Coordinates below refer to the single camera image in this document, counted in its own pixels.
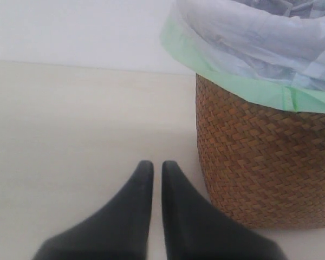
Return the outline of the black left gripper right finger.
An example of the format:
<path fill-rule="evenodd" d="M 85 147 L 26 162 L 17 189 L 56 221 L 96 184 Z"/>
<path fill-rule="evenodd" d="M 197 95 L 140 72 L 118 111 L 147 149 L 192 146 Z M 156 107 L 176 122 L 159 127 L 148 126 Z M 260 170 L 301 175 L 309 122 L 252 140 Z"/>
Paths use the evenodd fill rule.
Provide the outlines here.
<path fill-rule="evenodd" d="M 283 251 L 211 205 L 175 161 L 162 164 L 162 221 L 168 259 L 283 259 Z"/>

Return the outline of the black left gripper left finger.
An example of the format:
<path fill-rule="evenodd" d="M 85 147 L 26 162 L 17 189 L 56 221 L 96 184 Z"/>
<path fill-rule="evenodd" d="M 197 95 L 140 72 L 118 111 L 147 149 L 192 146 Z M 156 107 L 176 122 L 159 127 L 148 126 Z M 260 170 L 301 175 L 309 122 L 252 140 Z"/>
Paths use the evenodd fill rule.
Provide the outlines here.
<path fill-rule="evenodd" d="M 138 163 L 122 189 L 74 227 L 47 239 L 34 259 L 146 259 L 154 168 Z"/>

